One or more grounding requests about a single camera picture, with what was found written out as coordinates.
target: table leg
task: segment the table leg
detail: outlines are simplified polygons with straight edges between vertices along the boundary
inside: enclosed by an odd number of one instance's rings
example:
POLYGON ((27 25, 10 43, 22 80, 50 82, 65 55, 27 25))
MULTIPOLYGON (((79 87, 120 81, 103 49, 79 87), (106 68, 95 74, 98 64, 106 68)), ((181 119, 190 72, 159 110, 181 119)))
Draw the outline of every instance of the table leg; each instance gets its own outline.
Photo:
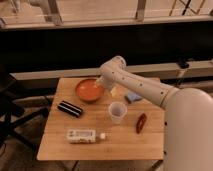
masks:
POLYGON ((150 171, 163 171, 163 160, 158 160, 151 168, 150 171))
MULTIPOLYGON (((71 171, 74 171, 74 170, 75 170, 75 168, 76 168, 76 166, 78 165, 78 163, 79 163, 79 160, 76 160, 75 163, 74 163, 74 165, 73 165, 73 167, 72 167, 72 169, 71 169, 71 171)), ((57 164, 61 169, 63 169, 64 171, 70 171, 70 168, 68 168, 68 167, 66 166, 66 164, 64 164, 62 161, 57 161, 56 164, 57 164)))

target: white cup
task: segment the white cup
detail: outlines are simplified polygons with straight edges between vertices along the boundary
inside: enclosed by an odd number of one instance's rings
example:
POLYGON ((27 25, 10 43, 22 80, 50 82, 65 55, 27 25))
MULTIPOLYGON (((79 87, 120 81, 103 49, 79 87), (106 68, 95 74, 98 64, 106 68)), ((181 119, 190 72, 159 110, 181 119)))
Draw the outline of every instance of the white cup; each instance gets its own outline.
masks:
POLYGON ((127 107, 122 102, 113 102, 108 108, 112 121, 115 124, 120 124, 124 116, 127 114, 127 107))

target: white bottle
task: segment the white bottle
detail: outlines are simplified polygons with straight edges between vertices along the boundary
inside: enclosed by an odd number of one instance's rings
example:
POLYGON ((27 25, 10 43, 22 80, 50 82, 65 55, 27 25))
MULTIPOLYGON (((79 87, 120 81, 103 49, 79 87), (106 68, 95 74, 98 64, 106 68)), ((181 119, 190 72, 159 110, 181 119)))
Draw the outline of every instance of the white bottle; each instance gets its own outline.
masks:
POLYGON ((106 139, 106 134, 98 134, 96 130, 91 129, 70 129, 67 131, 67 140, 70 143, 95 143, 99 139, 106 139))

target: floor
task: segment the floor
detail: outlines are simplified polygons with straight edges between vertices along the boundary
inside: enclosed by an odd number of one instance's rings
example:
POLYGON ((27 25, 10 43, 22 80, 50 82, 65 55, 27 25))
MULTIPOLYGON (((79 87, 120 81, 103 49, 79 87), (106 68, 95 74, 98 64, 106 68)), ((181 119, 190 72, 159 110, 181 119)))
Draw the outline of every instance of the floor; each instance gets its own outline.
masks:
MULTIPOLYGON (((146 0, 145 18, 169 16, 175 0, 146 0)), ((188 0, 177 0, 171 16, 181 16, 185 8, 183 3, 188 0)), ((12 12, 9 1, 0 0, 0 17, 6 24, 45 23, 40 8, 29 5, 28 0, 21 0, 20 11, 12 12)), ((195 15, 201 3, 204 2, 199 14, 209 14, 212 10, 212 0, 192 0, 186 15, 195 15)), ((57 0, 63 22, 112 20, 135 18, 138 0, 57 0)))

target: bottle cap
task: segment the bottle cap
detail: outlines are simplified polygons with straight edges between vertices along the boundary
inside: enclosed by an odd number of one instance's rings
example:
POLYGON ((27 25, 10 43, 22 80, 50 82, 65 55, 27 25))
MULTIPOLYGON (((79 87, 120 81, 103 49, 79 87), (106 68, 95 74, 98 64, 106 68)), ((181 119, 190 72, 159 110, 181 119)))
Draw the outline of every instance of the bottle cap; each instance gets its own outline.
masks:
POLYGON ((106 139, 106 134, 105 133, 100 133, 100 139, 105 140, 106 139))

